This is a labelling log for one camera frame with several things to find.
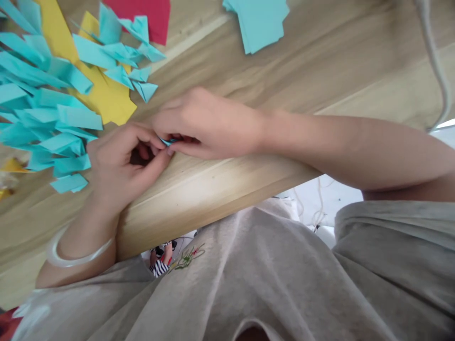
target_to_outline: embroidery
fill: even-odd
[[[202,247],[205,245],[202,244],[201,246],[195,248],[194,246],[192,247],[191,250],[184,251],[182,255],[180,256],[180,259],[173,264],[171,264],[171,267],[169,269],[168,273],[171,273],[172,270],[180,270],[189,267],[191,262],[195,260],[196,258],[202,256],[205,254],[205,250],[202,249]]]

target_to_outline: t-shirt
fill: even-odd
[[[158,279],[132,258],[35,290],[14,340],[449,340],[455,204],[360,202],[331,250],[271,198],[204,227]]]

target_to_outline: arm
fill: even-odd
[[[363,191],[367,200],[455,200],[455,152],[406,126],[367,118],[262,113],[193,89],[152,118],[170,148],[204,159],[277,153]]]
[[[148,160],[147,148],[152,149],[155,157],[146,166],[130,163],[134,149]],[[90,255],[115,238],[120,212],[156,181],[172,155],[151,128],[137,123],[117,128],[91,142],[87,150],[93,168],[93,192],[57,246],[58,255],[66,260]],[[59,287],[92,278],[115,262],[115,242],[100,256],[79,266],[60,268],[46,261],[36,287]]]

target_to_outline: white bangle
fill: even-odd
[[[99,250],[95,251],[91,255],[76,259],[76,260],[64,260],[63,258],[60,258],[60,256],[57,253],[57,246],[58,242],[60,241],[60,238],[63,236],[65,231],[68,229],[68,226],[64,227],[60,231],[58,231],[55,236],[51,239],[47,246],[46,250],[46,256],[47,256],[47,261],[51,263],[54,266],[57,266],[59,268],[71,268],[73,266],[77,265],[82,265],[86,264],[88,262],[91,262],[95,258],[97,258],[99,255],[101,255],[104,251],[108,249],[108,247],[112,244],[112,241],[114,238],[111,238],[108,240],[106,244],[101,246]]]

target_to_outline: table surface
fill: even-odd
[[[80,22],[97,0],[60,0]],[[425,129],[441,98],[426,58],[413,1],[288,0],[285,36],[245,55],[237,18],[222,0],[172,0],[168,58],[149,81],[148,104],[137,93],[133,120],[145,120],[193,86],[264,110],[375,117]],[[449,79],[455,81],[455,4],[434,0],[432,25]],[[114,126],[109,124],[106,130]],[[2,148],[0,157],[11,155]],[[90,171],[84,174],[90,180]],[[202,161],[176,155],[156,184],[124,213],[118,256],[124,259],[318,176],[275,155]],[[56,194],[50,170],[21,176],[0,203],[0,306],[14,307],[33,289],[45,245],[74,218],[90,188]]]

